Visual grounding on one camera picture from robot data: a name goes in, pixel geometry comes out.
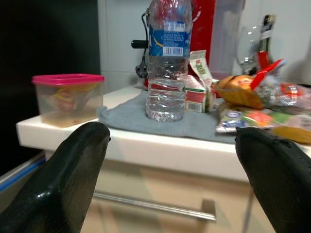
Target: plastic water bottle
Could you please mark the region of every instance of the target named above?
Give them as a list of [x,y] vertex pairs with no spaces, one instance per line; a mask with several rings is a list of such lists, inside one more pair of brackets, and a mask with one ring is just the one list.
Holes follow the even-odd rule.
[[185,112],[190,56],[190,0],[153,0],[149,8],[148,117],[178,121]]

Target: plastic food container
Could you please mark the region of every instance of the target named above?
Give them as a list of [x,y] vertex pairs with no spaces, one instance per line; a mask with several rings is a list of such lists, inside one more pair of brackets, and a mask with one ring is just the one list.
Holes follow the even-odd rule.
[[33,76],[43,123],[68,127],[97,117],[104,77],[92,74]]

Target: gray towel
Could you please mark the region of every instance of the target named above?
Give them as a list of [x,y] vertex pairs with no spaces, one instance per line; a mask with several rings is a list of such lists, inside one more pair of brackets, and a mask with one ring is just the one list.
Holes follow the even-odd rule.
[[186,111],[178,122],[157,122],[146,115],[147,92],[113,109],[99,109],[99,121],[107,127],[174,137],[190,137],[206,141],[234,144],[235,136],[216,134],[217,112],[212,114]]

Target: wooden cabinet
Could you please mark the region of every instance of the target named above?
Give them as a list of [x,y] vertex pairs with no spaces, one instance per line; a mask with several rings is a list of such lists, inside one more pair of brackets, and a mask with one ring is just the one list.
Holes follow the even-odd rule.
[[[241,233],[251,193],[248,183],[111,161],[105,161],[96,189],[198,210],[203,199],[213,200],[217,221],[201,221],[93,199],[82,233]],[[273,233],[254,200],[246,232]]]

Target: blue strip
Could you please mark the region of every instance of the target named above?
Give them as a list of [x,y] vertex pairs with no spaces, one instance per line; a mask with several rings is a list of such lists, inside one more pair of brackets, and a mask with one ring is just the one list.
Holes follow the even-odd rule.
[[39,165],[45,163],[45,158],[39,159],[37,162],[29,165],[28,167],[26,167],[25,169],[23,169],[22,171],[20,171],[18,174],[16,174],[15,176],[9,178],[8,180],[6,180],[3,183],[0,183],[0,192],[2,192],[4,189],[6,189],[8,186],[12,185],[13,183],[15,183],[16,181],[18,181],[20,178],[22,178],[23,176],[27,175],[29,172],[31,172],[32,170],[34,170],[35,168],[37,168]]

